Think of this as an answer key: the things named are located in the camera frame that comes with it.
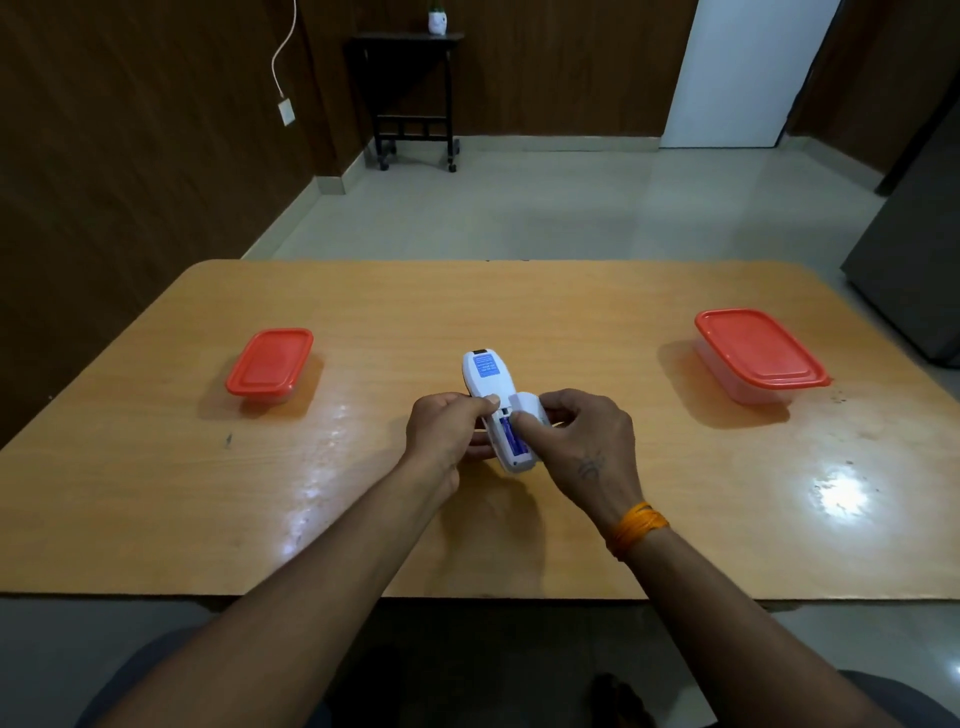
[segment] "electrical cable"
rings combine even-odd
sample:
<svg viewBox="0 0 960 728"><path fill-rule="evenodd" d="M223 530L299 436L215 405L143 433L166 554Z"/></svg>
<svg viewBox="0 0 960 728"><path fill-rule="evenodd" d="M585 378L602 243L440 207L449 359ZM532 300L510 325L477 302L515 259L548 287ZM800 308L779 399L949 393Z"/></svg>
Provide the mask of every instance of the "electrical cable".
<svg viewBox="0 0 960 728"><path fill-rule="evenodd" d="M280 92L280 99L285 99L286 95L283 93L283 89L280 88L280 81L276 79L276 57L280 55L280 51L283 50L283 46L287 44L287 41L293 37L294 29L297 27L297 0L294 0L294 22L290 25L290 33L287 34L287 37L283 39L283 42L280 43L280 47L276 49L274 57L270 60L270 70L274 72L274 83L276 84L276 90Z"/></svg>

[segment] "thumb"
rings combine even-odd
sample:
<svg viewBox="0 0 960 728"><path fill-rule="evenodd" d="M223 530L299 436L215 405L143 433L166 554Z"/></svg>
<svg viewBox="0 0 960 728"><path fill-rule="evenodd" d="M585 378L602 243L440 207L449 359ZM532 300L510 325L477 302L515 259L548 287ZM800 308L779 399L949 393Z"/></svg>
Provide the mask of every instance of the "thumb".
<svg viewBox="0 0 960 728"><path fill-rule="evenodd" d="M515 412L510 424L520 439L533 448L537 455L549 452L556 446L562 433L540 422L529 412Z"/></svg>

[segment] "orange thread bracelet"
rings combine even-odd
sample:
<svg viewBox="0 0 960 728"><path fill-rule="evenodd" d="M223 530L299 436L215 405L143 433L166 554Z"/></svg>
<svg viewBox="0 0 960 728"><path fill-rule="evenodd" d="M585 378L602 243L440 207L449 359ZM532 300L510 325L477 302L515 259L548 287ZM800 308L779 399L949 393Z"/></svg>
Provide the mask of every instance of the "orange thread bracelet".
<svg viewBox="0 0 960 728"><path fill-rule="evenodd" d="M660 514L660 511L655 511L650 503L644 500L627 511L627 515L620 520L619 525L607 540L607 548L611 554L623 561L627 551L637 541L650 531L665 528L668 525L670 522Z"/></svg>

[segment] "blue label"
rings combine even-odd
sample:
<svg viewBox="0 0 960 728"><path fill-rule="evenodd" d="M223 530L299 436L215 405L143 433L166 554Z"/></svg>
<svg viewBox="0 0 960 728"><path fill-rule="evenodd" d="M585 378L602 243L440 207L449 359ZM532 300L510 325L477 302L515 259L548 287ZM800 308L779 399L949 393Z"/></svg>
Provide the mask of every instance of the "blue label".
<svg viewBox="0 0 960 728"><path fill-rule="evenodd" d="M514 435L514 429L510 427L510 420L506 417L500 418L500 425L503 427L503 434L507 436L507 442L510 443L510 449L514 452L514 457L525 455L529 450L523 441Z"/></svg>
<svg viewBox="0 0 960 728"><path fill-rule="evenodd" d="M496 368L496 362L493 360L493 354L482 353L473 357L473 363L477 365L477 373L480 376L493 376L500 374Z"/></svg>

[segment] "right hand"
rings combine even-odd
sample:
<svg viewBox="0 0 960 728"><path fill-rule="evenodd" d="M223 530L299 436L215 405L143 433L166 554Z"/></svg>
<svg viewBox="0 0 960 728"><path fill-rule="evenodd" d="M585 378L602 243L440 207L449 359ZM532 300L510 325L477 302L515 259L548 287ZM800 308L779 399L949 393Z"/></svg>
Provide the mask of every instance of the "right hand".
<svg viewBox="0 0 960 728"><path fill-rule="evenodd" d="M608 397L563 389L540 395L550 422L515 412L516 433L540 457L561 492L608 538L643 500L630 415Z"/></svg>

